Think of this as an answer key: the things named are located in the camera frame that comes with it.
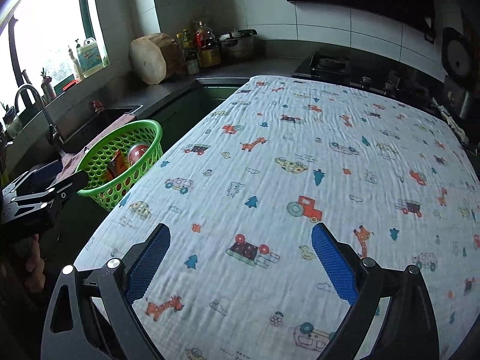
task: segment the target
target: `faucet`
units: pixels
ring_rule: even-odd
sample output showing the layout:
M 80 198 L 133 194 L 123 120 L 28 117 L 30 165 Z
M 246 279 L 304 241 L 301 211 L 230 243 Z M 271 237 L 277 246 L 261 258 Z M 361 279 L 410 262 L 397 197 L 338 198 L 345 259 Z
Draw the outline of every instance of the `faucet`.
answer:
M 14 105 L 15 112 L 19 113 L 18 98 L 20 97 L 20 93 L 25 89 L 30 89 L 32 91 L 35 102 L 38 102 L 40 104 L 43 115 L 45 115 L 46 121 L 49 123 L 49 144 L 53 146 L 56 143 L 58 143 L 60 147 L 62 147 L 65 140 L 63 139 L 62 134 L 60 133 L 60 130 L 58 129 L 57 125 L 53 122 L 52 118 L 50 117 L 50 114 L 48 113 L 47 108 L 43 103 L 40 93 L 38 93 L 37 89 L 32 84 L 23 84 L 20 87 L 18 87 L 17 94 L 15 95 L 15 105 Z M 62 149 L 59 150 L 59 153 L 62 157 L 65 154 L 65 152 Z

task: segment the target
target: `green basket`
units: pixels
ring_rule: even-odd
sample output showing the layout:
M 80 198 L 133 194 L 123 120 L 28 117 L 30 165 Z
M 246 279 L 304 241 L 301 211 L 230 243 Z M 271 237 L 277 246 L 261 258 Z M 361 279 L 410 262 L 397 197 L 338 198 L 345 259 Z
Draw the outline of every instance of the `green basket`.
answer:
M 138 120 L 112 131 L 98 141 L 77 166 L 76 172 L 88 173 L 88 184 L 78 191 L 80 196 L 88 196 L 107 211 L 111 211 L 129 189 L 163 155 L 160 139 L 162 127 L 154 120 Z M 107 182 L 107 164 L 120 150 L 127 159 L 128 150 L 136 142 L 148 142 L 150 147 L 140 159 L 118 177 Z

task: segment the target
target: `metal bolt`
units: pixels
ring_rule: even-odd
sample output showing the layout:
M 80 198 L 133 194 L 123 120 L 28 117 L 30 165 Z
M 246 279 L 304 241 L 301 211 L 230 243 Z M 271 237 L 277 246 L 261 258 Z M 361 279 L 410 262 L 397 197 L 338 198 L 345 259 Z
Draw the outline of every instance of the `metal bolt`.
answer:
M 119 259 L 111 259 L 106 265 L 110 269 L 117 268 L 120 265 L 120 260 Z
M 412 275 L 416 275 L 420 272 L 420 269 L 416 265 L 409 265 L 409 272 Z
M 64 275 L 69 275 L 69 274 L 71 274 L 73 271 L 74 271 L 74 266 L 72 266 L 72 265 L 66 265 L 66 266 L 64 266 L 63 269 L 61 270 L 61 272 L 62 272 Z
M 364 266 L 366 266 L 367 268 L 372 268 L 375 266 L 376 262 L 374 259 L 371 259 L 370 257 L 365 257 L 363 260 L 362 260 L 362 263 Z

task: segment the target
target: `pink towel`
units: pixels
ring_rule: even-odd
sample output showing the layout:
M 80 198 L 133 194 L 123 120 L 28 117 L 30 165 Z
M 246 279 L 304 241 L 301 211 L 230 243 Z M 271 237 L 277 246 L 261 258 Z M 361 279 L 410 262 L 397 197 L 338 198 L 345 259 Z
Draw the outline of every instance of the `pink towel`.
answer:
M 87 149 L 91 149 L 99 140 L 105 137 L 105 135 L 111 133 L 113 130 L 116 130 L 119 127 L 126 125 L 127 123 L 134 121 L 135 119 L 135 115 L 123 114 L 110 126 L 105 128 L 105 130 L 103 130 L 99 135 L 97 135 L 89 144 L 87 144 L 83 149 L 81 149 L 78 154 L 66 154 L 66 156 L 62 157 L 61 162 L 63 164 L 63 169 L 60 173 L 57 174 L 55 182 L 58 183 L 64 178 L 67 178 L 68 176 L 75 173 L 75 169 L 82 160 Z

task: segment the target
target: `detergent jug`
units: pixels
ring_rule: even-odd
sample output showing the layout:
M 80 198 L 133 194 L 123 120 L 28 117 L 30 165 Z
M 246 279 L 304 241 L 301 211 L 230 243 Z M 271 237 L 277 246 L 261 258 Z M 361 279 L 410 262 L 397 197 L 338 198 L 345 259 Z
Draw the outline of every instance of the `detergent jug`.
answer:
M 82 68 L 83 76 L 88 77 L 103 67 L 102 56 L 94 38 L 85 39 L 83 47 L 77 48 L 78 63 Z

